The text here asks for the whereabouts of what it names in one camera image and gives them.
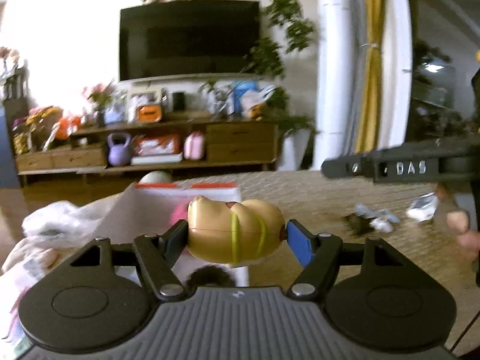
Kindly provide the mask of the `person's right hand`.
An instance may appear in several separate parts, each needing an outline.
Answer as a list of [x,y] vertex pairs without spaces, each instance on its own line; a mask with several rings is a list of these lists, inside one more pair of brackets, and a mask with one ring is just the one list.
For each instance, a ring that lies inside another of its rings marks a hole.
[[438,183],[435,195],[439,200],[433,217],[436,228],[456,239],[458,250],[466,261],[478,261],[479,230],[473,213],[474,201],[470,187]]

